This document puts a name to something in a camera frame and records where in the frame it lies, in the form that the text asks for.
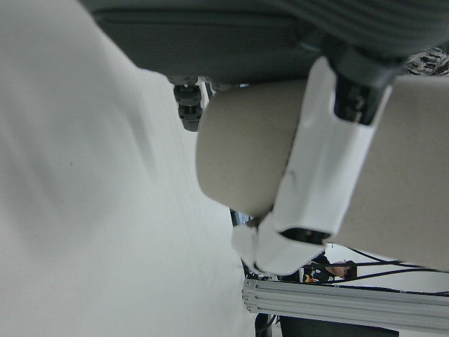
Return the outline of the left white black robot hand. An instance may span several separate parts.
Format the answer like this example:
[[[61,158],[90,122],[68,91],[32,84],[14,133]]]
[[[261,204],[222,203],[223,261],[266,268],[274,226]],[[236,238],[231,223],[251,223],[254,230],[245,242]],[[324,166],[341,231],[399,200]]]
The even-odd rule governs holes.
[[[242,260],[287,275],[326,243],[448,270],[448,80],[404,72],[447,1],[84,1],[174,85],[204,194],[252,220]]]

